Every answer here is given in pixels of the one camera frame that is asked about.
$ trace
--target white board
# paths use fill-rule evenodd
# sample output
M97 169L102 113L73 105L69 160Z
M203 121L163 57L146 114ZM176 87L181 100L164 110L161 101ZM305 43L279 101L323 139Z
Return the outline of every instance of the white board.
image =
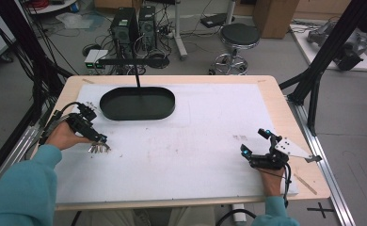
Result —
M290 27L292 29L306 29L307 27L305 25L297 25L297 24L291 24ZM297 41L298 45L300 46L301 52L303 53L304 57L306 58L307 62L311 64L313 59L316 57L316 54L320 50L320 47L317 43L308 43L307 37L308 37L309 31L306 31L304 33L295 32L293 35L295 36L295 40ZM350 71L357 71L357 72L367 72L367 56L365 54L361 54L359 57L363 59L360 63L358 63L353 69ZM328 69L333 70L340 70L339 67L336 65L335 62L330 62L329 66L327 66Z
M259 128L274 131L257 85L162 85L176 98L159 121L111 121L102 113L93 127L108 136L109 153L87 144L63 151L56 166L57 204L142 202L262 196L259 172L240 152L268 152ZM78 102L99 109L116 86L85 85ZM290 194L298 192L291 185Z

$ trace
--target gray floor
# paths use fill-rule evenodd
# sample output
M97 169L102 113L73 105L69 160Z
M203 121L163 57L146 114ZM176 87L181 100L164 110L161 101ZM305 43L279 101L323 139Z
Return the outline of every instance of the gray floor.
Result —
M193 30L199 17L182 19L182 30ZM86 74L85 57L81 51L87 44L100 41L101 35L107 35L110 22L102 17L96 18L96 27L89 30L65 30L62 24L54 24L54 18L44 18L45 26L54 29L51 40L67 58L79 74ZM237 17L237 22L252 24L251 18ZM198 30L206 30L201 24ZM191 36L184 38L184 45L189 57L180 61L173 41L170 42L171 61L163 70L148 69L146 74L207 74L214 58L223 53L224 45L217 35L210 37ZM269 74L283 82L302 73L308 64L302 56L292 34L282 40L264 40L241 56L249 62L248 75ZM59 55L58 63L70 70L70 66ZM26 78L18 62L0 62L0 147L17 125L31 104L32 84ZM294 88L283 91L289 94ZM367 73L338 72L327 70L321 81L316 132L327 160L332 167L339 187L344 195L354 221L358 225L367 225ZM319 208L318 202L325 209L332 209L330 200L290 202L288 213L301 225L340 225L335 213L309 211ZM245 205L255 214L263 213L263 204ZM217 218L229 211L228 205L216 206ZM165 210L152 210L156 216L154 222L163 225ZM74 212L56 213L55 225L70 225ZM227 220L224 225L233 225Z

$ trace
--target table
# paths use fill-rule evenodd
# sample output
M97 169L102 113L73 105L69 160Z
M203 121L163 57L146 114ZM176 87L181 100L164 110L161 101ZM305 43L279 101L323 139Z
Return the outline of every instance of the table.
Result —
M132 84L133 76L74 76L69 78L63 89L55 109L77 99L81 87L85 84ZM311 152L308 144L287 105L279 86L272 76L195 76L195 75L144 75L142 86L152 84L256 84L263 96L265 106L278 135L285 135L307 152ZM290 160L293 178L297 180L299 194L289 200L325 199L329 197L329 188L315 163L307 163L304 159L292 157ZM187 206L221 203L261 202L263 197L230 197L199 200L174 200L157 202L96 202L58 205L56 210L105 209L105 208L138 208L162 206Z

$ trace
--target teal jacket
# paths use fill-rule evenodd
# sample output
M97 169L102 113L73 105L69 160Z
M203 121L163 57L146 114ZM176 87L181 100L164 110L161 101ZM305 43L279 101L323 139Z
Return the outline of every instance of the teal jacket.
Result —
M56 202L54 168L61 160L60 150L42 145L32 160L13 165L0 180L0 225L52 226ZM287 217L282 197L267 197L265 215L252 226L297 226Z

